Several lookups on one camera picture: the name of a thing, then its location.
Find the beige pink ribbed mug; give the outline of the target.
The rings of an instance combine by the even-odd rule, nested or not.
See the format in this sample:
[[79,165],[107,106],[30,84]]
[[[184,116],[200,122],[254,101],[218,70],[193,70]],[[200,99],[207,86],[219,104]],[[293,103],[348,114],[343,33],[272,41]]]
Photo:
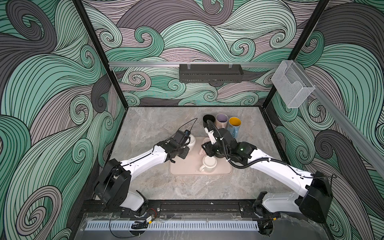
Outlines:
[[229,118],[226,114],[217,114],[215,125],[218,129],[225,129],[227,127]]

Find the cream white mug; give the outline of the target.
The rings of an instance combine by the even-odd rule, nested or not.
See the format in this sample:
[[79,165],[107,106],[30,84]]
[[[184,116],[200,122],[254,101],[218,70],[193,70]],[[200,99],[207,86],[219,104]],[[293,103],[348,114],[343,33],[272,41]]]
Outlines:
[[199,168],[199,172],[211,173],[217,166],[216,157],[205,156],[202,161],[203,165]]

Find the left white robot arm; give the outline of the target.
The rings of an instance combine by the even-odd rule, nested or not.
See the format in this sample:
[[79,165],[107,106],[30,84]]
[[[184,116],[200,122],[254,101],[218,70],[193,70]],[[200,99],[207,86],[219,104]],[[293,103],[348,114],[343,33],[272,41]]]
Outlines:
[[147,200],[139,192],[129,190],[131,182],[152,167],[167,161],[174,162],[177,156],[185,159],[189,150],[187,144],[179,145],[173,140],[161,141],[134,158],[121,162],[112,159],[105,163],[96,180],[94,192],[108,210],[126,208],[141,215]]

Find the white ribbed mug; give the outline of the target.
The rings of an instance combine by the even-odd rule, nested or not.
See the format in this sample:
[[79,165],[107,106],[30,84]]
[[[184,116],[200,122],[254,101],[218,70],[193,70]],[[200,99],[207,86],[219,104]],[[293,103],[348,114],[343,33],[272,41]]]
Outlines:
[[195,144],[196,144],[196,138],[193,135],[190,135],[190,142],[187,145],[190,151],[194,148]]

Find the blue butterfly mug yellow inside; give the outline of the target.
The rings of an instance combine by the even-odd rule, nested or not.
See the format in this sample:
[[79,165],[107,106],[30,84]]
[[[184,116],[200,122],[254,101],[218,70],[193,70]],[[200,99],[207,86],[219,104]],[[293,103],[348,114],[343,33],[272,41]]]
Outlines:
[[229,118],[227,130],[232,135],[233,138],[237,138],[239,135],[239,129],[241,127],[242,121],[237,117]]

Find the black mug white base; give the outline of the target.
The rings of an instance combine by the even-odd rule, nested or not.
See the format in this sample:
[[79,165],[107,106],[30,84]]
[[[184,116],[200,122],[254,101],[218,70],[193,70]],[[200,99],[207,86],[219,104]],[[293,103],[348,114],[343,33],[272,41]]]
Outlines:
[[216,121],[215,116],[213,115],[204,115],[203,116],[203,127],[206,128],[208,126],[208,121],[214,123]]

